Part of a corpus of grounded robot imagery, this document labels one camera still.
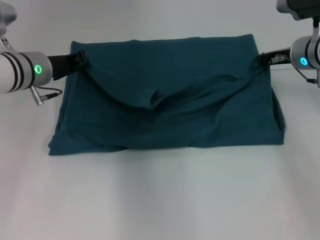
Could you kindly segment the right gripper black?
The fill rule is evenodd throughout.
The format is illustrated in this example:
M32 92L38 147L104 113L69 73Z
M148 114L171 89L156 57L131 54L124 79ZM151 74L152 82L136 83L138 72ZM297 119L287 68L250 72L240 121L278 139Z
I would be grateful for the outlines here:
M259 54L257 56L258 65L261 68L267 68L274 65L291 64L290 52L290 48L284 48Z

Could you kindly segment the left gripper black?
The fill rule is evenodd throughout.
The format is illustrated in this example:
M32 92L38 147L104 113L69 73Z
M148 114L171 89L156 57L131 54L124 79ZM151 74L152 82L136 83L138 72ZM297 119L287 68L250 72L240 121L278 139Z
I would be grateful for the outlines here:
M74 54L48 56L52 65L52 78L54 81L88 67L88 58L84 50Z

